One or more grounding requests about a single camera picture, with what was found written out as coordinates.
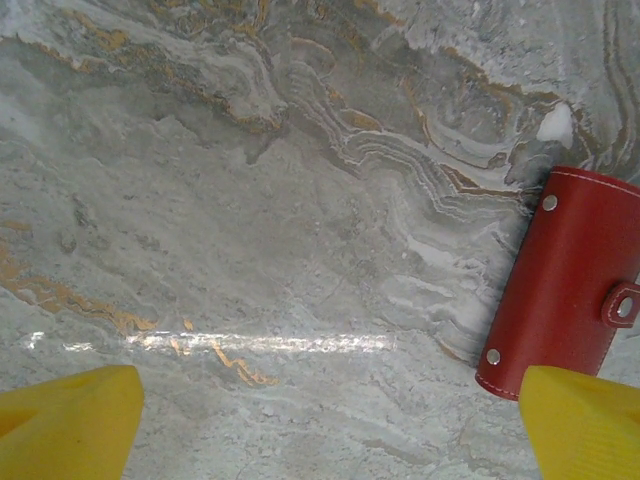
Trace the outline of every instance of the marble veining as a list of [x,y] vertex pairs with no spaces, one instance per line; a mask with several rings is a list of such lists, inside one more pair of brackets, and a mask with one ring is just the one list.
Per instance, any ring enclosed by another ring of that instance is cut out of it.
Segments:
[[[0,2],[2,388],[132,363],[125,478],[539,478],[473,381],[551,166],[638,185],[640,4]],[[638,384],[636,331],[603,376]]]

